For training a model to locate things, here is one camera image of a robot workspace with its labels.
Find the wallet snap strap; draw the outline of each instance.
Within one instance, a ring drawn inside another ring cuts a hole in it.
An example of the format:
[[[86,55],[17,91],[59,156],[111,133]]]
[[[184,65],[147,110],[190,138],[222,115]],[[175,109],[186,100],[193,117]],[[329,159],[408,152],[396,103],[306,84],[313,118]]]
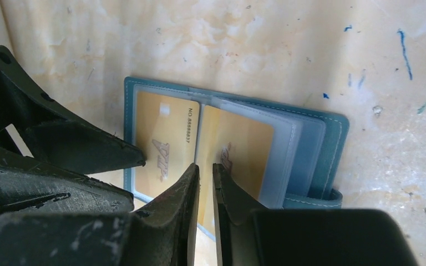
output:
[[[342,194],[335,189],[332,189],[327,199],[286,194],[283,202],[284,209],[340,209],[341,207]]]

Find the marble surface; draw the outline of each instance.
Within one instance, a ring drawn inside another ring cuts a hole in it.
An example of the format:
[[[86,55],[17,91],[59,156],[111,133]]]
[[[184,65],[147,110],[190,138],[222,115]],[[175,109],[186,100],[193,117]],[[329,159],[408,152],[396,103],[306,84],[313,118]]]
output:
[[[334,184],[343,207],[388,212],[426,265],[426,1],[1,5],[29,75],[120,137],[129,75],[345,114],[351,129]],[[121,186],[120,171],[98,177]],[[214,245],[199,245],[198,265],[214,264]]]

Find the black plastic part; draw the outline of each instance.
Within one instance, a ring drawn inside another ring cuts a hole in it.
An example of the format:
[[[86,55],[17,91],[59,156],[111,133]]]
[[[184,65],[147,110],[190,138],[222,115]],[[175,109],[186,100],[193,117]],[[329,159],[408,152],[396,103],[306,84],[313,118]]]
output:
[[[389,215],[267,209],[213,165],[218,265],[417,265]]]
[[[130,212],[133,194],[0,147],[0,214]]]
[[[199,169],[133,213],[0,216],[0,265],[193,265]]]
[[[0,46],[0,146],[18,152],[5,128],[13,124],[42,162],[90,174],[145,164],[137,147],[93,126],[45,93]]]

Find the screw hole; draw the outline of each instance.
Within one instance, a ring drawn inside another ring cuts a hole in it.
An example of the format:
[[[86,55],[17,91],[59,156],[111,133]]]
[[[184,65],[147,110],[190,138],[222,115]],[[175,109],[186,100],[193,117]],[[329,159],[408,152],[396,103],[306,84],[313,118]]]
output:
[[[45,100],[47,100],[47,101],[54,102],[54,100],[53,100],[53,99],[51,99],[51,97],[50,97],[50,96],[48,96],[48,94],[46,94],[46,93],[41,93],[41,94],[40,94],[40,96],[41,96],[42,98],[44,98]]]
[[[11,63],[11,59],[9,58],[9,56],[7,54],[4,54],[3,52],[0,52],[0,59],[6,64]]]

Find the gold card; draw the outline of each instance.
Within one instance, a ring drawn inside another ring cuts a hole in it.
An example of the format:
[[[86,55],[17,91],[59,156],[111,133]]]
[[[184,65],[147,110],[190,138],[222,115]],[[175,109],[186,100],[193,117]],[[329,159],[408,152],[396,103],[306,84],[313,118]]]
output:
[[[135,189],[152,198],[172,186],[194,162],[200,104],[139,91],[136,145],[146,165],[135,169]]]
[[[200,168],[198,223],[215,234],[213,163],[221,163],[233,180],[258,199],[273,127],[211,106],[203,111],[197,164]]]

